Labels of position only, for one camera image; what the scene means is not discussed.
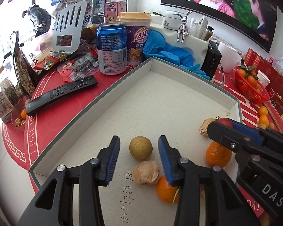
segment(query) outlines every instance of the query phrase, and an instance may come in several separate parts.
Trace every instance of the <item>toilet paper roll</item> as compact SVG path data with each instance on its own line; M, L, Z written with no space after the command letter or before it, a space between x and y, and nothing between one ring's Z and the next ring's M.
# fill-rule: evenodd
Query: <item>toilet paper roll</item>
M220 64L222 65L224 72L230 73L236 65L240 64L241 56L234 48L223 42L220 43L218 49L222 55Z

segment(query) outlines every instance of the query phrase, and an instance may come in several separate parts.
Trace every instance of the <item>red table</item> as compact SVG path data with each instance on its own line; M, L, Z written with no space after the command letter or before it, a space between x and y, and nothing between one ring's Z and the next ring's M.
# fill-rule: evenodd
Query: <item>red table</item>
M129 66L127 70L116 76L107 76L97 72L94 76L98 85L61 99L49 107L43 109L33 117L26 118L25 132L15 129L11 122L2 125L2 136L5 147L11 158L21 167L29 170L31 164L45 149L45 147L56 137L56 135L91 101L100 95L105 89L115 83L127 72L135 68ZM243 115L243 123L250 127L257 127L259 106L250 103L235 86L234 71L226 73L224 89L240 100ZM214 83L221 85L222 74L219 69L215 73ZM39 82L33 98L63 85L65 82L56 70L49 71ZM277 119L281 131L283 132L283 121L272 104L267 103Z

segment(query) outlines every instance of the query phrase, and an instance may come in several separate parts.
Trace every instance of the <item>red plastic basket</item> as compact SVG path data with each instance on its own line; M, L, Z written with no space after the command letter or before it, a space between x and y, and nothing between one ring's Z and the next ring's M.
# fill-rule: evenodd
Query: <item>red plastic basket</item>
M268 92L259 81L258 86L260 92L257 92L256 89L238 73L237 67L235 67L235 70L235 83L244 97L246 97L249 101L256 105L262 104L263 102L270 100Z

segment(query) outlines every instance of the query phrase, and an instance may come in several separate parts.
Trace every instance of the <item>silver rabbit figurine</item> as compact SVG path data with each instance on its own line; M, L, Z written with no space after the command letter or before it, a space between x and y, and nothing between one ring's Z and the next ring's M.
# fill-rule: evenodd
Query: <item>silver rabbit figurine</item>
M191 13L192 13L192 11L188 11L184 17L182 17L181 14L179 14L179 13L174 13L175 16L180 16L181 21L182 21L182 24L179 26L179 29L177 31L177 40L176 41L179 41L180 34L182 34L181 43L184 43L184 38L186 37L186 35L189 34L189 29L186 26L186 23L188 22L187 17Z

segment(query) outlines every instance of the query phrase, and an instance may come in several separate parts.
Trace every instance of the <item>necklace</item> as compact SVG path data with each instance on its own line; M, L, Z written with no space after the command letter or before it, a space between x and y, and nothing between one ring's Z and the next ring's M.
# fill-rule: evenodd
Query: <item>necklace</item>
M223 0L221 0L221 1L215 1L215 0L209 0L210 2L213 2L213 3L215 3L215 4L217 4L217 3L219 3L219 2L223 2Z

